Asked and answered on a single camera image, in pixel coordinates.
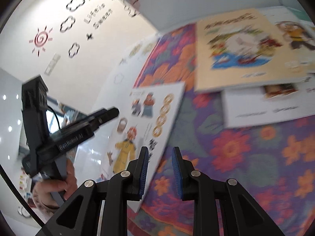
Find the person's left hand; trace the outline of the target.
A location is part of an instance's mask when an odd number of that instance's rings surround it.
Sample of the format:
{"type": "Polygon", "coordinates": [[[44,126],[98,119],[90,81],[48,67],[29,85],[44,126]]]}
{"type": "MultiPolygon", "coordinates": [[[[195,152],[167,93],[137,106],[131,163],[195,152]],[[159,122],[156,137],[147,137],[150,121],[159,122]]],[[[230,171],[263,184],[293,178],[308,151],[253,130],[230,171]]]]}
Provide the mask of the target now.
{"type": "Polygon", "coordinates": [[[67,200],[77,190],[77,179],[73,163],[66,160],[67,177],[64,181],[44,180],[38,181],[32,190],[32,199],[41,213],[51,216],[59,208],[57,202],[51,196],[51,192],[65,191],[64,199],[67,200]]]}

